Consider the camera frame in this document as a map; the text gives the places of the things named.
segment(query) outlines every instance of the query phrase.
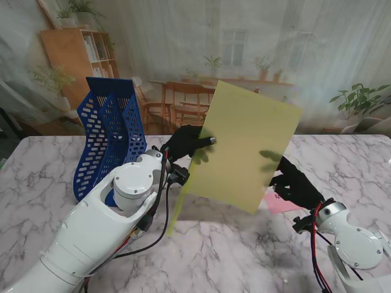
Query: window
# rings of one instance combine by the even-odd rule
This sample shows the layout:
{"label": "window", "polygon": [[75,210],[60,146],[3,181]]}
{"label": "window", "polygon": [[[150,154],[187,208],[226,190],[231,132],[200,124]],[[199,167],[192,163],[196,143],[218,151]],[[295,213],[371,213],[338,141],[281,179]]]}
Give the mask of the window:
{"label": "window", "polygon": [[245,30],[225,30],[222,37],[222,62],[228,66],[241,66],[244,44],[247,39]]}

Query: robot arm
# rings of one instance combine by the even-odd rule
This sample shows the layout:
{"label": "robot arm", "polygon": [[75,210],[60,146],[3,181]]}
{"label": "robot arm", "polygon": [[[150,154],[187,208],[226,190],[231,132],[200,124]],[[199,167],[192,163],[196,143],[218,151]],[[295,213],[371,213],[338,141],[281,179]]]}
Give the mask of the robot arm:
{"label": "robot arm", "polygon": [[321,193],[311,184],[303,172],[282,157],[278,170],[281,175],[271,181],[271,186],[284,199],[298,206],[312,210],[311,215],[300,219],[294,219],[294,230],[302,233],[304,230],[311,232],[313,213],[321,204],[317,213],[315,225],[319,233],[333,234],[334,245],[328,246],[328,254],[332,265],[340,277],[347,293],[384,293],[391,288],[391,275],[366,280],[351,278],[346,266],[355,270],[371,270],[379,265],[383,255],[390,259],[391,242],[381,231],[368,230],[358,226],[352,226],[347,221],[349,211],[332,198],[327,201]]}
{"label": "robot arm", "polygon": [[[140,155],[136,162],[113,169],[66,216],[53,243],[34,267],[3,292],[71,293],[129,243],[130,233],[146,213],[153,216],[159,200],[155,190],[158,183],[163,188],[170,172],[174,182],[186,182],[188,172],[171,163],[216,141],[211,137],[199,139],[200,131],[201,127],[181,127],[162,147],[169,151],[170,161],[154,149]],[[164,164],[167,172],[161,174]],[[104,204],[111,190],[118,209]]]}
{"label": "robot arm", "polygon": [[347,221],[349,211],[339,203],[323,206],[316,218],[318,231],[333,234],[334,245],[327,248],[331,263],[347,293],[383,293],[391,287],[391,275],[366,280],[352,279],[345,265],[357,270],[371,270],[379,265],[383,255],[389,260],[391,242],[379,230],[352,226]]}

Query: potted plant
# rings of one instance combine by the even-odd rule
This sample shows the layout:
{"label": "potted plant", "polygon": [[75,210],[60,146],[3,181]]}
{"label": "potted plant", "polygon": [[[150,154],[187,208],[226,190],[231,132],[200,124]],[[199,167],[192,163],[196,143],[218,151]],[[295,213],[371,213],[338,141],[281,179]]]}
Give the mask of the potted plant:
{"label": "potted plant", "polygon": [[63,29],[70,29],[72,27],[76,27],[75,20],[72,18],[72,9],[67,7],[65,9],[60,9],[57,12],[57,18],[60,19],[61,26]]}
{"label": "potted plant", "polygon": [[104,18],[104,15],[93,9],[91,7],[92,3],[92,0],[69,0],[70,8],[78,19],[79,27],[96,29],[96,24],[102,27],[99,17]]}
{"label": "potted plant", "polygon": [[76,79],[72,75],[67,74],[63,66],[46,67],[38,65],[31,73],[40,86],[56,94],[57,97],[53,101],[49,100],[53,107],[61,112],[69,112],[71,110],[67,98],[62,95],[61,91],[63,87],[72,84]]}
{"label": "potted plant", "polygon": [[213,58],[212,55],[210,57],[204,56],[206,62],[204,62],[204,66],[210,67],[210,76],[212,78],[216,77],[217,74],[217,68],[220,67],[222,64],[220,63],[221,58]]}
{"label": "potted plant", "polygon": [[337,119],[334,123],[334,127],[344,128],[349,125],[349,123],[354,123],[355,121],[348,121],[354,116],[359,114],[366,114],[369,111],[369,115],[380,110],[386,104],[391,104],[390,97],[386,99],[380,99],[381,95],[372,96],[373,93],[379,92],[386,89],[390,85],[382,85],[377,89],[369,89],[364,87],[362,84],[352,85],[352,92],[349,93],[348,90],[339,90],[340,95],[333,97],[329,103],[338,101],[340,98],[343,98],[343,102],[338,106],[338,111],[342,113],[343,119]]}
{"label": "potted plant", "polygon": [[181,80],[182,80],[182,82],[189,82],[189,83],[197,84],[198,77],[199,77],[198,72],[196,72],[193,69],[186,68],[186,74],[183,74],[181,76]]}
{"label": "potted plant", "polygon": [[280,82],[280,77],[281,77],[281,74],[283,73],[283,70],[282,69],[279,69],[277,71],[277,73],[274,73],[274,76],[273,76],[273,81],[274,82]]}
{"label": "potted plant", "polygon": [[273,62],[269,59],[269,56],[264,56],[262,59],[255,58],[255,67],[259,71],[259,80],[264,81],[268,75],[269,69]]}

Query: blue magazine rack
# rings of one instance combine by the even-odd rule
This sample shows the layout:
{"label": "blue magazine rack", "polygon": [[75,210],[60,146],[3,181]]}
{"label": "blue magazine rack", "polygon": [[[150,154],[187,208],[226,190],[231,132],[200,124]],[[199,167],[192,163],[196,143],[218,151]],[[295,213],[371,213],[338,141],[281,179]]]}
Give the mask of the blue magazine rack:
{"label": "blue magazine rack", "polygon": [[[90,92],[78,107],[86,145],[73,178],[78,201],[112,169],[135,161],[147,148],[132,80],[86,79]],[[116,206],[113,191],[105,203]]]}

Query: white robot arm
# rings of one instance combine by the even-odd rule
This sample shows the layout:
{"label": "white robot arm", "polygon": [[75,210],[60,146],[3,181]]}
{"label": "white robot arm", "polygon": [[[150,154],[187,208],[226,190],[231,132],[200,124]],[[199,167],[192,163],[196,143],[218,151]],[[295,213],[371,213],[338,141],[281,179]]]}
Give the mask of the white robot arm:
{"label": "white robot arm", "polygon": [[[113,169],[67,215],[34,267],[3,292],[72,292],[112,256],[150,210],[156,200],[154,186],[161,176],[162,157],[159,151],[149,150],[136,162]],[[104,204],[112,189],[121,211]]]}
{"label": "white robot arm", "polygon": [[352,226],[347,221],[349,211],[339,203],[323,206],[316,217],[316,225],[321,233],[333,234],[334,245],[328,246],[332,265],[340,277],[347,293],[390,292],[391,275],[366,280],[350,278],[345,265],[356,270],[371,270],[379,265],[383,255],[390,260],[391,242],[377,230],[370,231]]}

